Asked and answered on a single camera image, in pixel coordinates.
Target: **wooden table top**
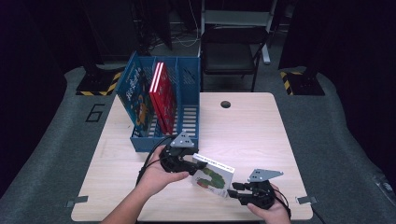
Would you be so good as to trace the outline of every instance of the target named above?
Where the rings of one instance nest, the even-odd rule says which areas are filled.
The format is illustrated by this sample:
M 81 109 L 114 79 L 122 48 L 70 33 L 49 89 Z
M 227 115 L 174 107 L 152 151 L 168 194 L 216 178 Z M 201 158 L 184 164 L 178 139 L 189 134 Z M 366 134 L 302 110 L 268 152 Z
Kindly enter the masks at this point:
M 255 168 L 281 171 L 270 179 L 286 196 L 291 219 L 313 216 L 289 139 L 271 93 L 200 93 L 199 153 L 235 168 L 233 182 L 247 182 Z M 221 107 L 228 101 L 229 108 Z M 99 221 L 134 188 L 148 153 L 136 153 L 130 141 L 134 125 L 115 97 L 76 203 L 75 221 Z M 222 198 L 195 187 L 188 177 L 168 185 L 144 206 L 140 221 L 241 221 L 260 220 L 232 198 Z

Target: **person's right hand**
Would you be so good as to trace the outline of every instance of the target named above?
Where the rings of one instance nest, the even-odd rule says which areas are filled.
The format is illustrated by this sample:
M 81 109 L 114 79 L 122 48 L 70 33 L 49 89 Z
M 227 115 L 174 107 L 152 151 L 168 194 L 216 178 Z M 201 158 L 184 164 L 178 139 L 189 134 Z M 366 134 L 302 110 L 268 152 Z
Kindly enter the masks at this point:
M 279 188 L 273 184 L 271 186 L 275 189 L 276 197 L 283 201 L 282 196 L 277 191 Z M 290 219 L 288 212 L 285 207 L 278 201 L 275 200 L 274 205 L 272 205 L 268 210 L 261 209 L 260 207 L 254 205 L 253 203 L 248 203 L 247 208 L 254 215 L 264 219 L 266 224 L 290 224 Z

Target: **forearm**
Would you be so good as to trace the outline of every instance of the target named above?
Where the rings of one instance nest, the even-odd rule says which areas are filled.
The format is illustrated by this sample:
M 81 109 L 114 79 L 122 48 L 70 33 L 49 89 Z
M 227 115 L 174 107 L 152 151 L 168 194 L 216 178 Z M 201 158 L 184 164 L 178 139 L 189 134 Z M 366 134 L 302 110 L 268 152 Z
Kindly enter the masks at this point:
M 102 223 L 135 223 L 149 197 L 142 189 L 133 189 Z

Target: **book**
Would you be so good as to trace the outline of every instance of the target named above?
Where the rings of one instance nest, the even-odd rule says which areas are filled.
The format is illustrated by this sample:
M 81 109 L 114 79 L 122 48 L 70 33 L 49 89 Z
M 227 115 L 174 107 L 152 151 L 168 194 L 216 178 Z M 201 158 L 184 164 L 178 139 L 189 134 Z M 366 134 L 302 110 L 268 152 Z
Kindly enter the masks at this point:
M 207 166 L 192 176 L 191 183 L 223 198 L 228 197 L 227 189 L 231 185 L 235 169 L 197 153 L 192 155 L 192 161 L 205 161 Z
M 139 137 L 149 135 L 154 109 L 149 97 L 149 81 L 137 52 L 134 52 L 116 87 L 125 110 L 134 124 Z
M 157 114 L 162 133 L 172 134 L 175 125 L 177 99 L 165 63 L 158 62 L 156 64 L 148 94 Z

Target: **chair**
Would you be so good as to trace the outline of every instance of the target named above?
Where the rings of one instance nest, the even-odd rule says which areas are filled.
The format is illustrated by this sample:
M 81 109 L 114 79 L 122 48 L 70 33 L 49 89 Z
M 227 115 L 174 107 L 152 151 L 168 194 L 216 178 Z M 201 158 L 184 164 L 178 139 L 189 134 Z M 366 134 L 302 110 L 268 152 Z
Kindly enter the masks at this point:
M 267 38 L 264 27 L 205 30 L 201 36 L 201 91 L 204 91 L 204 77 L 210 75 L 239 75 L 241 78 L 253 75 L 250 91 L 254 91 L 262 47 Z

